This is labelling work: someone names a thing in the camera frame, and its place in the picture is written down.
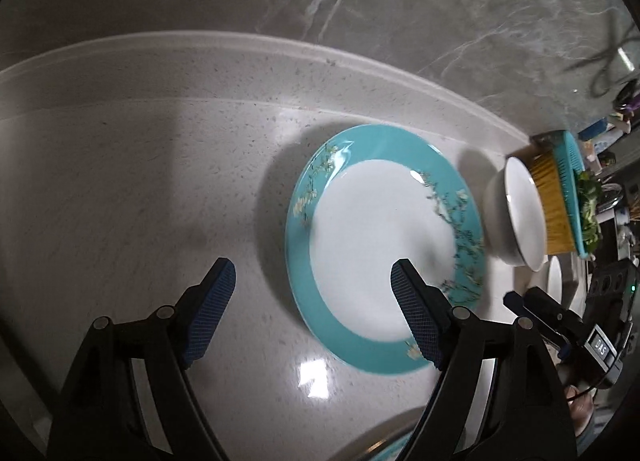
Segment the right hand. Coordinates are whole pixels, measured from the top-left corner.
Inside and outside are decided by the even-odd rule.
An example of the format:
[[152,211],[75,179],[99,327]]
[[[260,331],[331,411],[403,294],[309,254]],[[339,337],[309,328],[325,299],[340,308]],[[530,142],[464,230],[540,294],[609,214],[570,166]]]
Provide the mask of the right hand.
[[578,437],[587,427],[593,414],[593,398],[590,392],[578,391],[574,385],[568,385],[564,391],[570,408],[575,436]]

